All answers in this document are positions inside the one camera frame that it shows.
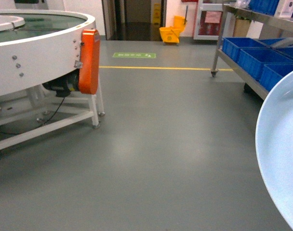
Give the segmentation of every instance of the yellow mop bucket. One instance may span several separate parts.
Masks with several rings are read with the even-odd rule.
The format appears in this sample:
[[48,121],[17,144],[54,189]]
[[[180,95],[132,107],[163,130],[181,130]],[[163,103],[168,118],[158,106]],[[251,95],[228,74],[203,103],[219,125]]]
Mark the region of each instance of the yellow mop bucket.
[[179,43],[180,33],[185,30],[186,17],[187,17],[188,6],[186,6],[185,17],[174,16],[173,26],[171,27],[161,27],[160,36],[163,42]]
[[174,27],[161,27],[160,36],[163,42],[179,43],[181,30]]

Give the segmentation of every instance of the green floor sign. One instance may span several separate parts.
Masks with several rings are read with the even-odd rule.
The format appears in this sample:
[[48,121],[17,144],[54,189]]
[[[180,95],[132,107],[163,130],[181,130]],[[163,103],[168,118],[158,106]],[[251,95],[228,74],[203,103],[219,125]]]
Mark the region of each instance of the green floor sign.
[[133,52],[116,52],[113,54],[113,58],[145,58],[155,59],[155,53],[133,53]]

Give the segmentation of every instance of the white box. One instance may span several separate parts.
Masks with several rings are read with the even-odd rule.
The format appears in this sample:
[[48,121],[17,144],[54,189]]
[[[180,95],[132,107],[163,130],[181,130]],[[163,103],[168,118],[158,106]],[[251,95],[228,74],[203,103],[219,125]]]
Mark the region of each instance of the white box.
[[293,0],[280,0],[275,11],[275,17],[291,18],[293,14]]

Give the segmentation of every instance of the dark floor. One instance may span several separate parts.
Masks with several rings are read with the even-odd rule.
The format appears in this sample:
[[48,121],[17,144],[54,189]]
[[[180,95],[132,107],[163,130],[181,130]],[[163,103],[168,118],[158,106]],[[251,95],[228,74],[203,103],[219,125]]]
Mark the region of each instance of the dark floor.
[[160,26],[151,23],[122,24],[111,40],[161,41]]

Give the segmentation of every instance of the yellow floor line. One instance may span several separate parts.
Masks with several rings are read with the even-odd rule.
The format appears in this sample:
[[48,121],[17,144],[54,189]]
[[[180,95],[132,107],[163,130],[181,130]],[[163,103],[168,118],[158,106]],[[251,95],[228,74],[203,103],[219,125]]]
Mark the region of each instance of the yellow floor line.
[[[210,68],[193,68],[193,67],[156,67],[156,66],[99,66],[99,68],[112,69],[151,69],[151,70],[189,70],[189,71],[210,71]],[[232,69],[218,69],[219,71],[233,71]]]

